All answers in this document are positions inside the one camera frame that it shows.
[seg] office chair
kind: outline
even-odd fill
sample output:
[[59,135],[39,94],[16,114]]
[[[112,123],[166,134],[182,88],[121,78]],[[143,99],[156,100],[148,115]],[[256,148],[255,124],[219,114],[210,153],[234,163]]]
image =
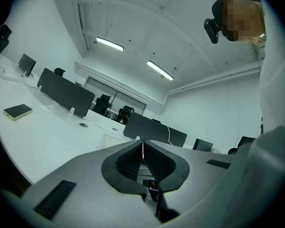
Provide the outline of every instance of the office chair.
[[161,124],[161,122],[160,121],[158,121],[158,120],[155,120],[155,119],[152,119],[153,121],[155,121],[155,122],[157,122],[157,123],[159,123],[159,124]]
[[7,25],[2,25],[0,27],[0,53],[4,50],[4,48],[9,44],[9,36],[11,34],[11,30]]
[[96,105],[94,106],[94,108],[92,109],[93,112],[96,112],[102,116],[105,115],[106,110],[108,109],[108,107],[111,105],[109,103],[110,100],[110,96],[108,95],[101,95],[100,98],[96,99]]
[[65,72],[65,70],[63,70],[63,69],[61,69],[61,68],[59,68],[59,67],[54,70],[54,73],[55,73],[55,74],[58,74],[58,75],[61,76],[61,77],[62,77],[62,75],[63,75],[64,72]]
[[123,121],[123,125],[127,125],[130,115],[134,112],[132,107],[125,105],[123,108],[119,109],[118,117],[116,119],[117,122]]

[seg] ceiling light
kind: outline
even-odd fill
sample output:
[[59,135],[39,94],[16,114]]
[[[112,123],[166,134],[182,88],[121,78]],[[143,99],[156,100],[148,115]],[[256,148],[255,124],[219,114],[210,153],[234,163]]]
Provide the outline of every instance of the ceiling light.
[[169,75],[166,71],[164,71],[163,69],[161,69],[159,66],[157,66],[156,64],[154,64],[152,61],[147,62],[147,64],[152,67],[153,69],[155,69],[157,72],[159,72],[160,74],[164,75],[167,79],[169,80],[173,80],[173,77],[171,75]]
[[99,38],[99,37],[97,37],[96,40],[98,42],[100,42],[100,43],[104,43],[104,44],[106,44],[108,46],[111,46],[111,47],[113,47],[113,48],[115,48],[117,50],[124,51],[124,49],[123,49],[124,47],[122,47],[122,46],[120,46],[120,45],[118,45],[116,43],[113,43],[111,41],[108,41],[108,40],[105,40],[105,39],[102,39],[102,38]]

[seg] white wall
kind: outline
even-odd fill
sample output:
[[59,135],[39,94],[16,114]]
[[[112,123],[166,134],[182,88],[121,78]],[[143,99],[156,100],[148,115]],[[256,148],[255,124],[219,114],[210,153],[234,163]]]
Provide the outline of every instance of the white wall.
[[64,77],[83,83],[85,78],[74,73],[74,61],[81,58],[60,17],[54,0],[14,0],[6,21],[12,30],[3,54],[19,62],[23,53],[36,61],[33,72],[41,75],[44,68],[64,69]]
[[242,136],[260,134],[260,118],[259,74],[253,74],[169,97],[158,120],[186,133],[186,144],[199,138],[228,153]]
[[155,113],[149,106],[146,106],[145,110],[143,111],[143,116],[148,117],[149,119],[160,120],[160,115]]
[[81,62],[91,68],[94,68],[118,81],[123,82],[141,93],[155,99],[158,102],[163,102],[166,96],[166,90],[163,88],[154,87],[143,78],[137,75],[128,73],[128,66],[118,61],[114,57],[102,54],[100,51],[91,50],[81,60]]

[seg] computer monitor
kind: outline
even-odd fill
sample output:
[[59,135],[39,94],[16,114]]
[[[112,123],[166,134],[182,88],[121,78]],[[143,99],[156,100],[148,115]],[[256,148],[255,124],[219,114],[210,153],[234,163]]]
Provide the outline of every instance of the computer monitor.
[[212,149],[213,143],[201,140],[201,139],[196,139],[193,150],[199,150],[199,151],[205,151],[205,152],[210,152]]
[[26,54],[23,54],[22,58],[19,61],[19,67],[25,73],[26,77],[28,77],[30,75],[35,64],[36,64],[36,61],[31,59]]

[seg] desk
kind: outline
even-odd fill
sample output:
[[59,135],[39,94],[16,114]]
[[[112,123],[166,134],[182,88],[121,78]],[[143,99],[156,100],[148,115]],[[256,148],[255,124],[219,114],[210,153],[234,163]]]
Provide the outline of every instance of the desk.
[[113,113],[113,114],[115,114],[115,115],[118,115],[118,112],[113,111],[113,110],[111,110],[110,108],[107,108],[107,111],[108,111],[108,112],[111,112],[111,113]]
[[[7,74],[22,74],[18,64],[2,54],[0,67]],[[3,114],[4,109],[19,104],[26,104],[33,113],[16,121]],[[42,110],[42,105],[53,105],[56,113]],[[70,115],[37,88],[0,78],[0,141],[11,161],[32,184],[72,158],[99,149],[105,134],[129,141],[123,130],[124,125],[91,110],[84,118]]]

